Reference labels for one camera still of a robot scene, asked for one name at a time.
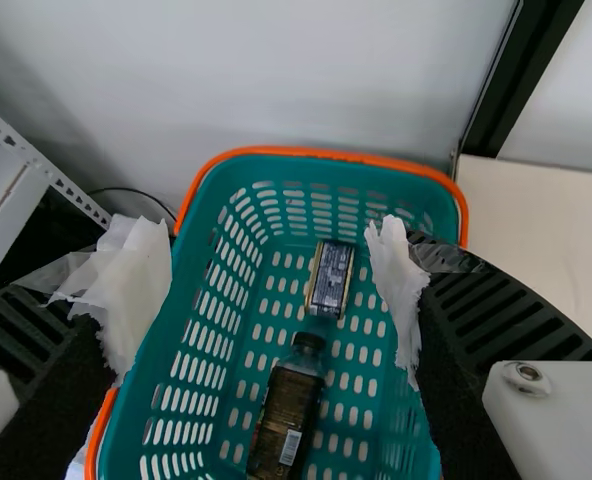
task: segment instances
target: bottle label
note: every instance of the bottle label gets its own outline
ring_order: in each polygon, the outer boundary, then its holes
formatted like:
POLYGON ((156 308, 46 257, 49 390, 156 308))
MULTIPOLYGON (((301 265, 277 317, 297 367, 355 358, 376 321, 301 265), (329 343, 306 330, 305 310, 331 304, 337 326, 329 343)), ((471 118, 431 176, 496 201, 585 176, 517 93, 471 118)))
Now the bottle label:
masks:
POLYGON ((325 380, 275 367, 250 446, 254 478, 297 478, 305 462, 325 380))
POLYGON ((300 443, 300 437, 302 434, 296 430, 287 429, 287 438, 283 444, 283 451, 280 453, 280 463, 291 467, 294 464, 294 457, 296 457, 296 451, 298 450, 298 444, 300 443))

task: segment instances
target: black frame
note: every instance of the black frame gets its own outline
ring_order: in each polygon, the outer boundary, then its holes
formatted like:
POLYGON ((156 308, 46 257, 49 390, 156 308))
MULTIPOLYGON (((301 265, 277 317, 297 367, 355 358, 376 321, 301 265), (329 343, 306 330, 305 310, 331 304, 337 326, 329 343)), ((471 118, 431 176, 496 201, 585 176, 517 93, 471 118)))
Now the black frame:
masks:
POLYGON ((517 2, 459 152, 498 155, 583 2, 517 2))

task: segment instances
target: basket handle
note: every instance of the basket handle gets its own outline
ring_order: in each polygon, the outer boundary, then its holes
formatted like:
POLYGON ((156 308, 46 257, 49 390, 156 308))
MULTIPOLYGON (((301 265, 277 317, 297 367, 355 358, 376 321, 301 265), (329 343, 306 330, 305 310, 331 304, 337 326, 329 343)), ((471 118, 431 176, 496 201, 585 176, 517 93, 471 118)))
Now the basket handle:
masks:
POLYGON ((180 227, 183 224, 183 219, 189 210, 198 187, 202 183, 207 173, 219 163, 229 160, 240 155, 275 155, 282 157, 316 157, 324 160, 337 160, 341 162, 362 163, 364 165, 371 165, 374 167, 387 168, 399 172, 411 173, 420 177, 427 177, 434 180, 436 183, 444 187, 454 197, 454 201, 460 210, 460 234, 458 244, 467 247, 467 235, 469 231, 469 210, 467 208, 467 201, 465 195, 460 191, 456 185, 447 175, 432 167, 420 165, 418 163, 409 162, 407 160, 399 160, 389 157, 382 157, 380 155, 370 155, 367 153, 349 153, 340 152, 337 150, 326 150, 323 148, 308 148, 308 147, 274 147, 274 146, 251 146, 235 148, 227 152, 221 153, 217 157, 212 158, 198 171, 192 184, 189 186, 185 199, 181 204, 178 212, 178 220, 174 225, 174 233, 178 235, 180 227))
POLYGON ((85 455, 85 480, 97 480, 96 478, 96 460, 100 453, 100 444, 105 435, 105 429, 109 423, 109 418, 114 408, 114 402, 118 396, 118 388, 110 388, 105 394, 103 406, 98 412, 98 418, 92 429, 92 436, 89 439, 87 455, 85 455))

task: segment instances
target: teal plastic basket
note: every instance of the teal plastic basket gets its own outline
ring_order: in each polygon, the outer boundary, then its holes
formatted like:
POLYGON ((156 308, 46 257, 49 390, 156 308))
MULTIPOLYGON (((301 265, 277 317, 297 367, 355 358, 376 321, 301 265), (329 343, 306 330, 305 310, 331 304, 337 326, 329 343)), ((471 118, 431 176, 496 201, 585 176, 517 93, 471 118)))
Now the teal plastic basket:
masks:
POLYGON ((98 478, 244 478, 270 370, 295 332, 314 330, 327 337, 327 389, 303 478, 437 479, 363 230, 391 213, 456 243, 466 228, 457 187, 402 161, 250 148, 210 162, 190 202, 171 289, 114 403, 98 478), (330 238, 357 247, 338 322, 303 307, 316 243, 330 238))

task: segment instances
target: barcode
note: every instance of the barcode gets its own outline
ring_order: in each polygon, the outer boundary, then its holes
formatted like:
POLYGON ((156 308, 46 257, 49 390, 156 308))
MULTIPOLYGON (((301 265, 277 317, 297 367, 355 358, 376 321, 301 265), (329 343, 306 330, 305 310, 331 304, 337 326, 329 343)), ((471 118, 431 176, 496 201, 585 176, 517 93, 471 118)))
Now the barcode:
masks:
POLYGON ((296 457, 300 436, 301 433, 296 430, 287 430, 287 438, 285 439, 283 451, 280 453, 280 459, 278 460, 283 465, 291 467, 294 464, 294 457, 296 457))

